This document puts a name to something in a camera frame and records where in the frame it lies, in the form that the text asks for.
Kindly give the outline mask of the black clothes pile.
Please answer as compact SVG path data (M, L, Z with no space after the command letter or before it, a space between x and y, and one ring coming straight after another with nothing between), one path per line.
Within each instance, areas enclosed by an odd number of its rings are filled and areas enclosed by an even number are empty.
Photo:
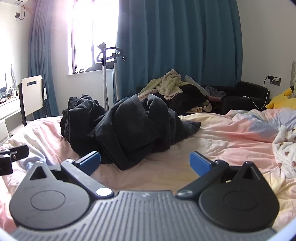
M180 87L181 93L175 95L172 99L165 99L160 93L154 93L155 96L162 99L176 113L183 114L196 107L209 105L208 98L201 93L195 85L187 84Z

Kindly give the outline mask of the white fleece patterned blanket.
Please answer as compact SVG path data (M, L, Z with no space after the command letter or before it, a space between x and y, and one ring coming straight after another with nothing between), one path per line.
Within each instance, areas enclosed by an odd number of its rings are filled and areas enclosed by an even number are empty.
M272 148L275 160L288 179L295 178L295 128L290 130L286 126L280 126Z

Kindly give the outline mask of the teal curtain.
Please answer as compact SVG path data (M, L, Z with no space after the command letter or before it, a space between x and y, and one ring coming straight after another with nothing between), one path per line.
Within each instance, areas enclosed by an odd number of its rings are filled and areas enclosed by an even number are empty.
M54 1L35 1L29 34L29 76L42 76L47 91L45 110L35 118L58 116L51 60L51 28Z
M242 74L236 1L120 1L120 97L175 69L201 85L234 87Z

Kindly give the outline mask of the pastel pink bed sheet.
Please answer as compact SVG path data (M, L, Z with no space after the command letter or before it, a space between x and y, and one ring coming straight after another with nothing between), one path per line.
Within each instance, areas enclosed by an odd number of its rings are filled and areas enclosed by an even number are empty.
M177 191L197 178L189 165L192 151L210 160L221 159L240 166L254 162L271 186L280 203L280 212L273 225L281 230L295 219L295 179L287 178L273 154L273 141L281 126L287 136L295 137L295 111L282 108L266 111L230 111L226 115L197 113L183 120L197 121L197 133L161 153L146 156L138 165L121 171L113 164L103 164L92 177L113 190ZM13 173L1 177L1 228L13 232L16 228L9 211L10 199L27 170L36 161L58 165L65 159L79 159L62 137L60 117L33 121L8 139L3 149L27 145L27 158L13 163Z

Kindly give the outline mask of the teal curtain right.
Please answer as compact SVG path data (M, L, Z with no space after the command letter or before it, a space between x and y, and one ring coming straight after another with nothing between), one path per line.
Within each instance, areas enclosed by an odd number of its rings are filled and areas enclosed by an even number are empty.
M120 1L120 97L175 69L201 85L234 87L242 74L236 1Z

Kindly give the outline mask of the yellow plush toy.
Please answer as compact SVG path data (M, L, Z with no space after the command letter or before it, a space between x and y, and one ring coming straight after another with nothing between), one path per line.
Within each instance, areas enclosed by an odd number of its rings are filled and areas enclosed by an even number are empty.
M292 95L294 91L295 86L292 85L287 90L285 90L283 93L275 96L269 104L267 104L265 107L266 109L279 109L279 108L290 108L290 109L296 109L296 100L295 97L289 98L290 95Z

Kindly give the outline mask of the white desk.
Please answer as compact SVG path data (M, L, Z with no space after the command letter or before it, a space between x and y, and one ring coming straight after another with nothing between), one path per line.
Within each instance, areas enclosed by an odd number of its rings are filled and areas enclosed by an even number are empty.
M1 145L6 142L15 132L16 128L22 125L20 99L8 99L6 102L1 103Z

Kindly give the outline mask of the teal curtain left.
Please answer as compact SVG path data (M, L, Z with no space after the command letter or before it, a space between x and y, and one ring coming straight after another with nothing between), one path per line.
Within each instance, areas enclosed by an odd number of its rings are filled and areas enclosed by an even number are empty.
M35 1L29 34L29 76L42 76L47 91L45 110L35 118L58 116L51 60L51 28L54 1Z

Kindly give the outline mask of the window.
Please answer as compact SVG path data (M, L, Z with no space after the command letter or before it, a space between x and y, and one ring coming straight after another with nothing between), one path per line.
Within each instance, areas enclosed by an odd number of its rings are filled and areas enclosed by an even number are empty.
M69 29L72 73L85 72L96 64L98 46L113 47L117 41L119 1L71 1Z

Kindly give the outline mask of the air conditioner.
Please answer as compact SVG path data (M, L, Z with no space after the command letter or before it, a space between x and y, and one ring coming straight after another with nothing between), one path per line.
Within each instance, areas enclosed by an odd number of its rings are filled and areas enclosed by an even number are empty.
M0 0L0 2L12 4L14 6L23 6L26 4L29 0Z

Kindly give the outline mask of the wall power socket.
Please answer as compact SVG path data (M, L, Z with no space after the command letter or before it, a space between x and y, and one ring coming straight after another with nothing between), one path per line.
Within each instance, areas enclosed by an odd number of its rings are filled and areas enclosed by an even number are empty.
M281 78L279 78L279 77L269 75L268 80L269 80L270 84L273 84L273 85L276 85L276 86L281 85Z

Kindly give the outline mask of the black trousers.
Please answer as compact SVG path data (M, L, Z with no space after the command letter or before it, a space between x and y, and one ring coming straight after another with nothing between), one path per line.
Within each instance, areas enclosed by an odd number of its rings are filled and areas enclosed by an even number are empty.
M194 135L200 122L182 121L155 95L134 95L106 111L83 94L71 97L60 122L62 136L79 156L97 151L103 164L126 170L151 153L163 152Z

